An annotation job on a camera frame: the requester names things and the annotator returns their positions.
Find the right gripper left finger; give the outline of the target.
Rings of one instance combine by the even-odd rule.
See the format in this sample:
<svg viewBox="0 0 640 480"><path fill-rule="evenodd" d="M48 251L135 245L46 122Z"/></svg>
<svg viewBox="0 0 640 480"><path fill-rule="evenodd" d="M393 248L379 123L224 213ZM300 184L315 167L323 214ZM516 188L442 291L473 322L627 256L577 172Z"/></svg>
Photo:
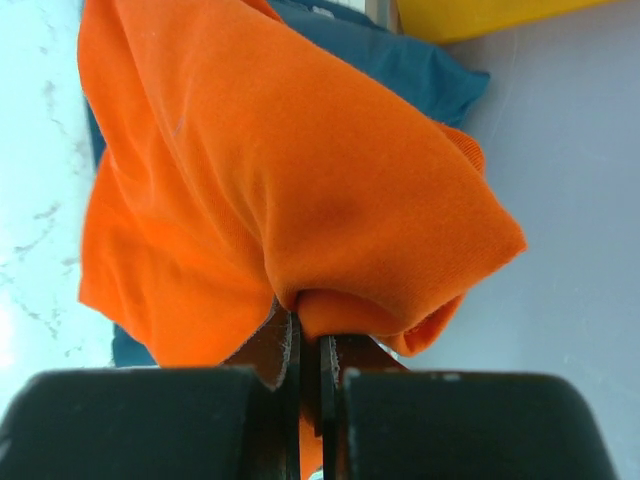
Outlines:
<svg viewBox="0 0 640 480"><path fill-rule="evenodd" d="M281 308L216 368L33 376L1 423L5 479L297 479L300 325Z"/></svg>

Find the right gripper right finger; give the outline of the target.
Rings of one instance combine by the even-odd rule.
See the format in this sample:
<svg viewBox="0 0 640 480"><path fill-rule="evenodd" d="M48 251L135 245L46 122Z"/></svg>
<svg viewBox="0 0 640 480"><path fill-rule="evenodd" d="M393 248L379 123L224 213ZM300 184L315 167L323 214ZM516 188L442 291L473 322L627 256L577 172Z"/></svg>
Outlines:
<svg viewBox="0 0 640 480"><path fill-rule="evenodd" d="M320 340L328 479L612 479L592 411L566 380L408 371L368 337Z"/></svg>

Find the orange folder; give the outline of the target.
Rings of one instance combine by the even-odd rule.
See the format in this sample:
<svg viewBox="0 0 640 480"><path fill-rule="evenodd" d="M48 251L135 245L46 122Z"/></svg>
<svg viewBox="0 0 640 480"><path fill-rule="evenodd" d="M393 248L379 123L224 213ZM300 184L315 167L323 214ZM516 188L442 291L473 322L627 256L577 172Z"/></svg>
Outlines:
<svg viewBox="0 0 640 480"><path fill-rule="evenodd" d="M607 5L608 0L399 0L405 34L437 45Z"/></svg>

